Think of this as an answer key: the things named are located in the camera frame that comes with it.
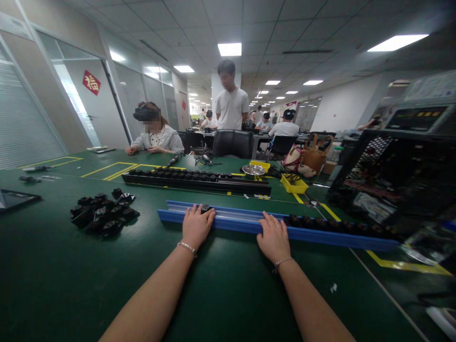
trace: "brown bag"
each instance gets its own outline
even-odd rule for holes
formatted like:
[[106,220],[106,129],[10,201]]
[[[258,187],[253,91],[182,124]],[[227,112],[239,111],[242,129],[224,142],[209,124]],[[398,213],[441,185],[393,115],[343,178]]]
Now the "brown bag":
[[[311,141],[313,137],[313,144],[311,147],[309,147],[309,142]],[[331,143],[329,146],[326,148],[324,151],[320,151],[319,147],[323,146],[324,142],[327,139],[331,139]],[[334,137],[332,135],[328,135],[324,137],[318,144],[318,134],[311,134],[309,139],[304,144],[304,149],[305,153],[303,156],[303,164],[307,165],[311,169],[314,169],[317,172],[317,176],[320,174],[320,170],[322,169],[322,166],[324,164],[324,161],[326,160],[326,155],[329,152],[329,149],[332,146],[332,143],[334,141]]]

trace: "silver bowl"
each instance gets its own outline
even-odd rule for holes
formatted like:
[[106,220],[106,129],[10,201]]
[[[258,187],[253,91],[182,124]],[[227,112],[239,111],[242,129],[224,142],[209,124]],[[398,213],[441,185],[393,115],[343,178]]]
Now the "silver bowl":
[[261,177],[266,173],[266,170],[258,165],[246,165],[242,168],[242,171],[246,173],[246,177],[255,179],[255,177]]

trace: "person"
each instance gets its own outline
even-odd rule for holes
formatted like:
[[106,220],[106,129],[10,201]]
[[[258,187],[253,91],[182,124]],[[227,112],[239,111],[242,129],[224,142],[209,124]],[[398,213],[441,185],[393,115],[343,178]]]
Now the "person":
[[218,76],[225,90],[217,95],[216,110],[218,129],[240,130],[248,116],[248,95],[234,83],[236,67],[229,59],[217,67]]
[[257,123],[255,128],[270,132],[274,125],[272,124],[272,122],[269,121],[269,117],[270,117],[269,113],[264,113],[263,120],[261,120],[259,123]]
[[254,123],[255,123],[255,113],[256,113],[256,112],[257,112],[257,111],[252,111],[252,112],[250,112],[250,117],[249,117],[249,119],[248,119],[248,127],[249,127],[249,128],[253,128],[253,125],[254,125]]
[[295,117],[296,110],[287,109],[284,112],[284,121],[274,125],[272,130],[269,131],[269,136],[285,135],[285,136],[297,136],[299,132],[299,126],[292,123]]
[[133,114],[136,120],[145,124],[147,133],[141,135],[125,149],[128,155],[139,151],[150,153],[184,152],[181,137],[162,116],[162,110],[153,102],[141,102]]
[[204,119],[203,123],[201,124],[201,128],[208,127],[211,129],[217,129],[219,126],[219,122],[217,119],[212,117],[212,111],[209,109],[208,112],[206,113],[207,119]]
[[264,113],[261,111],[261,106],[259,105],[258,110],[255,113],[255,124],[261,122],[261,120],[263,119],[263,115]]
[[[136,291],[111,322],[100,341],[160,341],[176,309],[185,278],[196,253],[206,239],[215,211],[201,213],[200,205],[185,212],[182,240]],[[275,265],[288,294],[304,341],[354,341],[331,307],[292,259],[288,232],[283,221],[263,211],[263,231],[256,240],[263,254]]]
[[201,108],[201,112],[199,113],[199,124],[201,125],[205,119],[206,113],[204,112],[204,108]]

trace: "black office chair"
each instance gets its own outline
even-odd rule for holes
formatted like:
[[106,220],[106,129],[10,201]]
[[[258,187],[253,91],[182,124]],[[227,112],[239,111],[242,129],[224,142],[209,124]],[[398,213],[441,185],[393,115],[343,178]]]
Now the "black office chair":
[[212,153],[216,157],[250,159],[253,133],[249,131],[218,130]]
[[190,133],[187,131],[178,131],[182,145],[184,146],[184,153],[190,154]]
[[189,133],[190,136],[190,149],[197,153],[204,153],[204,135],[201,133]]
[[290,137],[290,136],[282,136],[277,135],[272,142],[272,147],[269,149],[269,153],[267,155],[267,160],[269,160],[269,156],[272,153],[278,155],[285,155],[290,152],[291,147],[295,143],[298,137]]

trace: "gray jacket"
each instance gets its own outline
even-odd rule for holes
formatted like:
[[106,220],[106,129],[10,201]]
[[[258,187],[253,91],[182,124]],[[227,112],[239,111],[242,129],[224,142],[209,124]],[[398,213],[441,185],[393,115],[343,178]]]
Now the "gray jacket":
[[[166,130],[165,137],[163,139],[162,144],[160,147],[164,148],[165,150],[171,150],[174,153],[184,152],[184,146],[182,145],[181,137],[179,137],[179,133],[176,130],[172,129],[168,125],[164,128]],[[141,147],[141,150],[147,151],[149,147],[151,147],[151,137],[148,133],[141,133],[141,135],[136,138],[133,145],[138,145]]]

